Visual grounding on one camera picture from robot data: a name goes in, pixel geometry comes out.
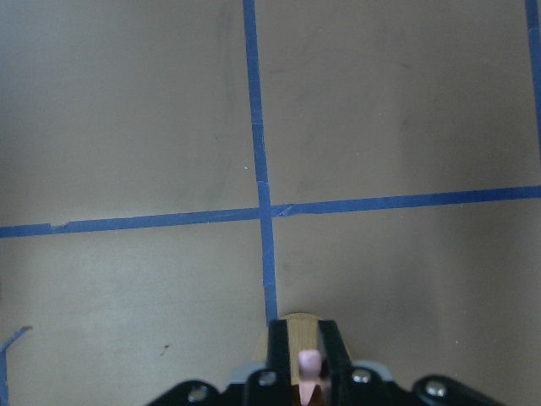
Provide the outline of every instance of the pink object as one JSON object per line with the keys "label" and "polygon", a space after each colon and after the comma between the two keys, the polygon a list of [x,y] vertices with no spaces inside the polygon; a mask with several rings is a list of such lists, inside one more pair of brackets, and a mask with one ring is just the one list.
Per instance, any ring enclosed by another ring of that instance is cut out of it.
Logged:
{"label": "pink object", "polygon": [[317,349],[305,349],[298,353],[298,369],[300,380],[298,393],[301,398],[301,406],[308,406],[315,387],[320,381],[321,353]]}

